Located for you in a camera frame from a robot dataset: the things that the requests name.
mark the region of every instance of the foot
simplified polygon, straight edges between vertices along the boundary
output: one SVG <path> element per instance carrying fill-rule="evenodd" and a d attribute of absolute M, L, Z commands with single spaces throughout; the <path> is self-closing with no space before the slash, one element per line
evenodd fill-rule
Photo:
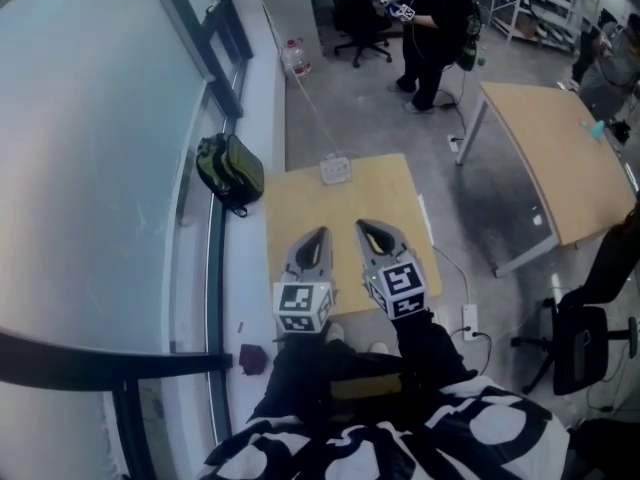
<path fill-rule="evenodd" d="M 413 101 L 407 101 L 404 105 L 402 105 L 402 108 L 404 108 L 405 111 L 409 112 L 410 114 L 433 114 L 434 112 L 433 107 L 426 108 L 424 110 L 417 109 L 413 104 Z"/>
<path fill-rule="evenodd" d="M 369 346 L 369 352 L 372 354 L 389 354 L 389 347 L 381 341 L 376 341 Z"/>
<path fill-rule="evenodd" d="M 405 91 L 404 89 L 401 89 L 397 82 L 391 82 L 387 86 L 387 89 L 389 90 L 389 92 L 395 92 L 396 94 L 405 96 L 412 96 L 413 93 L 416 92 L 415 89 L 413 91 Z"/>
<path fill-rule="evenodd" d="M 324 340 L 326 343 L 329 343 L 333 340 L 344 341 L 344 329 L 341 325 L 332 322 L 331 327 L 329 327 Z"/>

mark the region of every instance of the wooden table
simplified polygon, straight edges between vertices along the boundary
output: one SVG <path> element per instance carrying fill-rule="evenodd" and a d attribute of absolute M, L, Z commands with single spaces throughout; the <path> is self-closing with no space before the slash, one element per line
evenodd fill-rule
<path fill-rule="evenodd" d="M 293 243 L 327 226 L 333 240 L 333 278 L 339 290 L 333 314 L 377 307 L 362 286 L 362 260 L 356 239 L 358 219 L 375 219 L 400 229 L 424 266 L 429 297 L 442 293 L 416 189 L 403 155 L 354 160 L 349 183 L 326 186 L 319 167 L 269 178 L 265 190 L 271 282 L 280 279 Z"/>
<path fill-rule="evenodd" d="M 591 137 L 593 117 L 574 92 L 513 84 L 480 84 L 481 92 L 456 163 L 462 165 L 491 106 L 511 138 L 542 201 L 551 236 L 496 270 L 501 276 L 545 254 L 596 236 L 621 222 L 635 196 L 607 139 Z"/>

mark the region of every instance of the metal table leg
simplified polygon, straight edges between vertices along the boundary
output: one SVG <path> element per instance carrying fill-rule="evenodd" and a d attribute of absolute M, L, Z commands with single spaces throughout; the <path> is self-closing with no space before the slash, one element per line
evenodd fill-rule
<path fill-rule="evenodd" d="M 526 263 L 535 260 L 537 257 L 548 253 L 551 249 L 558 245 L 558 243 L 558 237 L 555 233 L 553 233 L 551 236 L 545 238 L 539 244 L 534 245 L 527 252 L 521 254 L 517 258 L 512 259 L 509 263 L 505 263 L 501 267 L 497 268 L 495 271 L 496 277 L 502 277 L 506 273 L 520 268 L 522 265 L 525 265 Z"/>
<path fill-rule="evenodd" d="M 471 119 L 471 126 L 467 130 L 467 135 L 464 138 L 464 142 L 460 146 L 460 151 L 458 152 L 458 156 L 456 157 L 456 163 L 458 165 L 462 165 L 464 163 L 465 158 L 469 154 L 469 148 L 473 141 L 476 139 L 476 135 L 478 135 L 478 130 L 480 129 L 480 125 L 482 124 L 482 120 L 484 119 L 484 115 L 487 112 L 487 107 L 489 103 L 484 96 L 484 93 L 480 91 L 480 96 L 478 96 L 478 103 L 476 103 L 476 108 L 473 111 L 473 118 Z"/>

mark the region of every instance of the person in gray shirt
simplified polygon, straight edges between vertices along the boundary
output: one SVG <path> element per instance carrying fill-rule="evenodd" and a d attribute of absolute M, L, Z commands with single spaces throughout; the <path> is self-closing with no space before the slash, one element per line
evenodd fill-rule
<path fill-rule="evenodd" d="M 596 60 L 585 73 L 578 94 L 596 120 L 609 120 L 622 109 L 640 79 L 640 16 L 626 27 L 607 23 L 594 41 Z"/>

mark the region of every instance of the white cube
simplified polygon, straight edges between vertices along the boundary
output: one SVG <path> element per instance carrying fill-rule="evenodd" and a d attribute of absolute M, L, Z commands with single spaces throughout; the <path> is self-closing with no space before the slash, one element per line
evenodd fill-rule
<path fill-rule="evenodd" d="M 273 283 L 273 314 L 284 332 L 321 332 L 332 307 L 331 283 Z"/>
<path fill-rule="evenodd" d="M 367 290 L 391 320 L 428 309 L 427 283 L 414 259 L 368 275 Z"/>

